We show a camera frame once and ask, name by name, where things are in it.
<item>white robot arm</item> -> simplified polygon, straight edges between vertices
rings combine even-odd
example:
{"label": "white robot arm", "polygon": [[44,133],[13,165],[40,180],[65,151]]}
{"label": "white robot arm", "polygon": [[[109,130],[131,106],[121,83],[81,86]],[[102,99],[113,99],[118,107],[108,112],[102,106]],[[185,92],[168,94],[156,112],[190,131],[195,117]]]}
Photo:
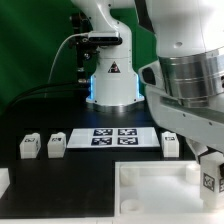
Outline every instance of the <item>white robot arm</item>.
{"label": "white robot arm", "polygon": [[91,78],[91,94],[87,105],[103,112],[125,112],[144,100],[139,94],[138,75],[132,68],[132,34],[123,23],[110,15],[113,8],[135,7],[134,0],[71,0],[90,23],[91,33],[101,38],[115,32],[122,38],[117,46],[99,47],[97,69]]}
{"label": "white robot arm", "polygon": [[146,96],[159,126],[224,152],[224,2],[136,0],[145,4],[158,61]]}

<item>green wall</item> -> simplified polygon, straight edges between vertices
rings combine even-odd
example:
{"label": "green wall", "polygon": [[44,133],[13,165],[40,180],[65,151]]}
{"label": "green wall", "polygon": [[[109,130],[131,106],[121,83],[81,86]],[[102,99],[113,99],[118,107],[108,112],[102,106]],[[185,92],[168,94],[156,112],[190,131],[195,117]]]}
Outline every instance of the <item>green wall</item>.
{"label": "green wall", "polygon": [[[73,34],[69,16],[77,11],[70,0],[0,1],[0,113],[19,93],[47,82],[58,47]],[[154,61],[155,39],[138,27],[135,10],[112,10],[112,15],[133,32],[135,71]],[[73,80],[75,66],[75,51],[65,47],[52,82]]]}

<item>black table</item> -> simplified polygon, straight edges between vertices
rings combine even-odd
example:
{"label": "black table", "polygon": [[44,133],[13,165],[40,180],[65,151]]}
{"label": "black table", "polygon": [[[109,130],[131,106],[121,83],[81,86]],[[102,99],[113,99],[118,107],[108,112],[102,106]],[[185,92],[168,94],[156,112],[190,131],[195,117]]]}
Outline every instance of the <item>black table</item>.
{"label": "black table", "polygon": [[[156,127],[146,105],[123,114],[87,109],[79,99],[27,99],[0,117],[0,167],[9,168],[10,187],[0,200],[0,218],[114,216],[116,161],[164,160],[160,148],[67,149],[63,159],[49,159],[51,134],[73,128]],[[38,132],[42,147],[36,159],[21,160],[19,144]],[[179,136],[180,160],[193,154]]]}

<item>white block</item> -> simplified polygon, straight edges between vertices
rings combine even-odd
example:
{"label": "white block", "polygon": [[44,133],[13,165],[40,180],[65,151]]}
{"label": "white block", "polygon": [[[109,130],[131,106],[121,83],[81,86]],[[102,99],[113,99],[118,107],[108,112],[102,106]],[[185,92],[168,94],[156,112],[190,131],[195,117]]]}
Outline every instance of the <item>white block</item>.
{"label": "white block", "polygon": [[0,169],[0,198],[7,190],[10,184],[8,169]]}
{"label": "white block", "polygon": [[63,158],[66,149],[66,135],[62,132],[52,134],[47,147],[49,158]]}
{"label": "white block", "polygon": [[26,135],[20,144],[21,159],[34,159],[40,150],[40,134]]}
{"label": "white block", "polygon": [[162,133],[162,150],[164,157],[179,157],[179,141],[175,133]]}
{"label": "white block", "polygon": [[223,154],[219,152],[201,157],[200,197],[213,209],[224,207],[224,178],[219,169],[223,163]]}

